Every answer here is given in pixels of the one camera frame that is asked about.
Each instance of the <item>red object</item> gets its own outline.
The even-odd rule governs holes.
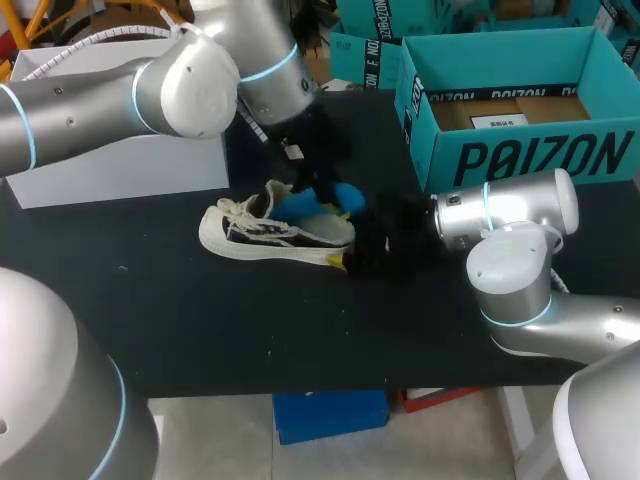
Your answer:
[[[0,35],[0,59],[6,60],[9,54],[16,49],[16,42],[13,41],[13,35],[7,30]]]
[[[466,397],[467,395],[471,395],[472,393],[476,393],[481,390],[483,389],[479,387],[455,388],[452,390],[445,389],[442,390],[442,392],[433,393],[431,395],[426,395],[414,400],[408,400],[406,392],[400,391],[398,392],[398,398],[400,399],[400,402],[404,406],[404,409],[407,411],[407,413],[414,413],[419,410],[424,410],[425,408],[440,405],[441,403],[450,402],[451,400],[455,400],[456,398]]]

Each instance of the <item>white box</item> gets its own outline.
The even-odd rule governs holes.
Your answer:
[[[143,57],[158,57],[175,40],[141,40],[88,46],[54,67],[50,76],[108,70]],[[64,48],[24,50],[12,81],[27,76]],[[161,135],[129,138],[8,177],[22,208],[95,202],[227,188],[222,137],[188,140]]]

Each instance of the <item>black table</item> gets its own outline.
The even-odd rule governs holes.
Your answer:
[[[353,123],[346,180],[367,195],[418,191],[390,95],[344,92],[325,103]],[[141,394],[551,384],[581,368],[495,347],[463,258],[396,285],[207,252],[197,235],[207,206],[244,199],[282,168],[238,119],[227,144],[231,191],[30,211],[6,184],[0,192],[0,265],[57,291]],[[635,186],[581,186],[578,196],[580,230],[556,269],[575,292],[640,297]]]

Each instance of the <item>shoelace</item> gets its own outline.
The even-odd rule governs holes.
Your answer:
[[[251,196],[248,200],[241,203],[236,203],[228,198],[221,198],[218,200],[218,210],[229,219],[232,225],[237,226],[243,231],[247,230],[264,230],[264,226],[261,225],[258,220],[251,215],[247,210],[249,204],[251,204],[258,195]]]

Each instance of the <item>blue box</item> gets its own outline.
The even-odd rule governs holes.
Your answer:
[[[273,411],[282,445],[384,427],[389,420],[381,390],[274,394]]]
[[[354,37],[341,23],[331,31],[331,77],[370,89],[395,89],[400,68],[400,45]]]
[[[638,169],[640,82],[599,30],[406,38],[400,63],[395,107],[430,193],[554,168],[576,184],[629,180]],[[589,120],[442,131],[433,111],[452,100],[577,102],[574,93]]]
[[[344,33],[391,41],[395,38],[453,33],[450,0],[338,0]]]
[[[640,32],[630,32],[624,27],[614,27],[609,35],[613,48],[620,54],[622,61],[634,72],[640,72]]]
[[[543,30],[549,28],[565,28],[567,24],[561,15],[551,17],[535,17],[520,20],[496,20],[495,15],[489,14],[486,22],[481,22],[478,32],[507,32],[512,30]]]
[[[569,27],[593,26],[609,35],[618,13],[609,0],[573,0],[565,17]]]

